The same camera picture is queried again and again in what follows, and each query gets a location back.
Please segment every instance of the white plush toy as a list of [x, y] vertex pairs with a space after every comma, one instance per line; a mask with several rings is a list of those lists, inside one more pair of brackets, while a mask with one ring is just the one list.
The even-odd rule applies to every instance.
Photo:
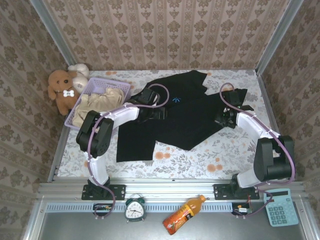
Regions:
[[89, 68], [83, 63], [78, 63], [76, 65], [69, 66], [68, 71], [76, 72], [76, 77], [72, 79], [73, 87], [79, 94], [81, 94], [85, 86], [88, 84]]

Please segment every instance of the calculator display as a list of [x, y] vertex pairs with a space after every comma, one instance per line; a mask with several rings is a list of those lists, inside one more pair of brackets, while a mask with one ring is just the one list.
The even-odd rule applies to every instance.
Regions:
[[284, 195], [288, 195], [288, 191], [277, 191], [277, 192], [271, 192], [273, 197], [277, 197], [277, 196], [284, 196]]

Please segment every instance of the bottle label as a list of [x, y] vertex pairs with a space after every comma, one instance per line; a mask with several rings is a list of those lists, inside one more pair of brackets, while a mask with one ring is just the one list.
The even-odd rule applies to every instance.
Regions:
[[167, 225], [165, 227], [167, 230], [170, 230], [170, 232], [175, 233], [179, 228], [182, 227], [183, 224], [185, 224], [186, 221], [191, 219], [194, 216], [194, 213], [190, 209], [188, 205], [183, 205], [177, 212], [172, 214], [168, 219]]

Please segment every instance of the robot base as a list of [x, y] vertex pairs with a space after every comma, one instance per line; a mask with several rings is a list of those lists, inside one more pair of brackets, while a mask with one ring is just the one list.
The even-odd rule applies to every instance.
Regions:
[[[122, 184], [110, 184], [110, 178], [104, 184], [115, 195], [116, 200], [125, 200], [126, 185]], [[112, 200], [111, 194], [100, 186], [94, 185], [90, 180], [88, 184], [83, 186], [82, 200]]]
[[241, 188], [238, 185], [237, 175], [232, 176], [229, 184], [214, 184], [214, 199], [215, 200], [247, 200], [248, 196], [252, 200], [260, 198], [259, 193], [254, 187]]

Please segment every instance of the beige cloth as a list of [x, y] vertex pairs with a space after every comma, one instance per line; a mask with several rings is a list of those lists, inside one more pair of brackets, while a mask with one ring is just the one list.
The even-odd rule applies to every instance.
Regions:
[[107, 112], [120, 107], [125, 100], [124, 92], [119, 88], [107, 88], [104, 94], [92, 93], [90, 96], [83, 94], [81, 102], [76, 106], [72, 124], [81, 127], [87, 113], [91, 110]]

